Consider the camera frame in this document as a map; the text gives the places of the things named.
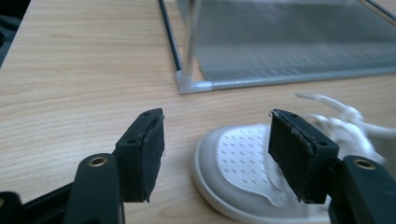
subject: white shoe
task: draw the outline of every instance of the white shoe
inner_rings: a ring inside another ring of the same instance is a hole
[[[385,161],[374,151],[364,132],[355,132],[353,126],[342,128],[344,126],[340,122],[332,126],[332,122],[324,117],[311,117],[317,119],[317,127],[340,145],[339,157],[358,152],[360,156]],[[343,122],[352,125],[348,120]],[[192,170],[198,190],[223,215],[241,222],[329,223],[329,200],[325,204],[297,201],[268,154],[269,132],[270,126],[254,124],[223,127],[206,134],[199,141],[194,155]],[[368,149],[361,153],[357,149],[361,145],[351,145],[348,143],[350,138],[340,136],[367,140]]]

